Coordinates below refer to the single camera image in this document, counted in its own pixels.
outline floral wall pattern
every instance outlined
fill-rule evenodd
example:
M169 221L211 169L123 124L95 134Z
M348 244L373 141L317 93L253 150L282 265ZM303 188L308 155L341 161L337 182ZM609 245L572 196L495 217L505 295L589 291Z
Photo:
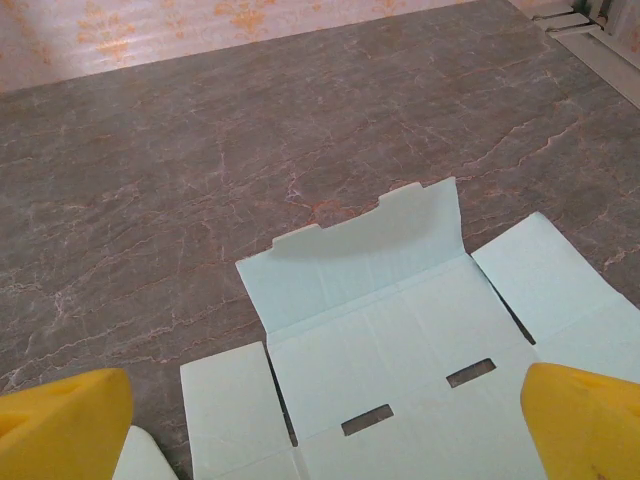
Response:
M464 1L0 0L0 91Z

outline unfolded cardboard box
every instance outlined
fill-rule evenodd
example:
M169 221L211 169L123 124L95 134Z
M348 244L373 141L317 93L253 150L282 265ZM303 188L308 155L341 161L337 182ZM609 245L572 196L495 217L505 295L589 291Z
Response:
M520 411L527 368L638 382L640 313L542 215L472 255L460 222L453 178L416 183L238 262L299 445L261 343L183 365L196 480L544 479ZM476 364L495 369L447 380Z

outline brown marble tile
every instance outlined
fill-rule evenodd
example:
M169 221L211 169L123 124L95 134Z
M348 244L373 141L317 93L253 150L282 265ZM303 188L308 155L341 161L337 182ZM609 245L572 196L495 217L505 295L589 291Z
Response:
M124 367L189 471L179 365L263 338L234 262L449 175L469 251L540 210L640 305L638 132L495 0L4 95L0 389Z

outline marble floor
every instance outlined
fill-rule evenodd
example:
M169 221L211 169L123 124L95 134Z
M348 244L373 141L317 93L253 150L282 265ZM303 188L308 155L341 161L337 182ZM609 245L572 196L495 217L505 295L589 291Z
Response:
M539 210L640 306L639 132L498 0L0 96L0 390L124 367L187 478L179 365L264 335L235 261L450 175L469 251Z

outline marble veining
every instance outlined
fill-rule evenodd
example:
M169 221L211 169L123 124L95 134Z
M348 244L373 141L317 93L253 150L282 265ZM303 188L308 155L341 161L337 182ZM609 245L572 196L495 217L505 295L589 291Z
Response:
M0 389L124 367L186 478L179 365L264 335L235 261L449 175L469 251L539 210L640 305L638 132L496 0L0 96Z

